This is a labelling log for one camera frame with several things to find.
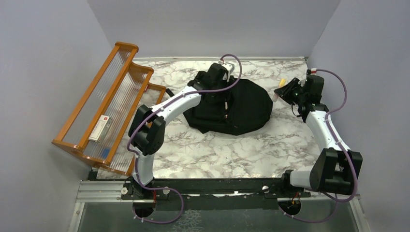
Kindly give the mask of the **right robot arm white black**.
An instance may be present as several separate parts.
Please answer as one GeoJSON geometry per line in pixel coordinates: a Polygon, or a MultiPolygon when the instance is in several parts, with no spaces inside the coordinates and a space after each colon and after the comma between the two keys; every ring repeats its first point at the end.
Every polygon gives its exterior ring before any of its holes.
{"type": "Polygon", "coordinates": [[[294,78],[287,83],[282,79],[274,91],[274,100],[281,98],[290,106],[297,106],[298,117],[310,128],[320,150],[311,170],[287,170],[283,174],[279,191],[286,197],[300,188],[346,195],[348,198],[357,192],[363,158],[339,136],[331,120],[331,112],[321,103],[323,87],[322,77],[307,75],[304,81],[294,78]]]}

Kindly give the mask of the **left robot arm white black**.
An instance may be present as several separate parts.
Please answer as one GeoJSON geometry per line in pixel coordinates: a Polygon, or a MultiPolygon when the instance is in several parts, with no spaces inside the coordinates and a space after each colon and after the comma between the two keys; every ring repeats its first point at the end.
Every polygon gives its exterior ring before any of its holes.
{"type": "Polygon", "coordinates": [[[132,179],[136,182],[134,193],[147,198],[152,192],[155,153],[164,142],[165,128],[179,115],[199,105],[206,93],[218,93],[229,89],[234,65],[219,61],[210,68],[197,73],[195,78],[177,94],[157,105],[141,105],[134,116],[129,130],[127,150],[134,154],[132,179]]]}

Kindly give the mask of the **yellow highlighter pen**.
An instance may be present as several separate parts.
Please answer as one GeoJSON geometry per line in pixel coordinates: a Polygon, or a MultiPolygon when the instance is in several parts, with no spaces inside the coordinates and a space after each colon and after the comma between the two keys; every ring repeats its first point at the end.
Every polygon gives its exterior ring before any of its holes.
{"type": "Polygon", "coordinates": [[[282,87],[285,86],[285,84],[286,84],[286,80],[285,80],[284,78],[282,78],[282,79],[280,80],[280,82],[279,82],[278,87],[279,87],[279,88],[282,88],[282,87]]]}

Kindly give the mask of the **black student backpack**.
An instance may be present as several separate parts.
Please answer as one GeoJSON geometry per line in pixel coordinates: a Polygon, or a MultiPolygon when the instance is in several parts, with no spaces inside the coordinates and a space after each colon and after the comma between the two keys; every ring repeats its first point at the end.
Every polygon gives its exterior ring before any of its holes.
{"type": "Polygon", "coordinates": [[[272,110],[273,101],[263,87],[240,79],[227,92],[203,94],[199,105],[183,115],[189,126],[201,133],[241,135],[262,128],[270,120],[272,110]]]}

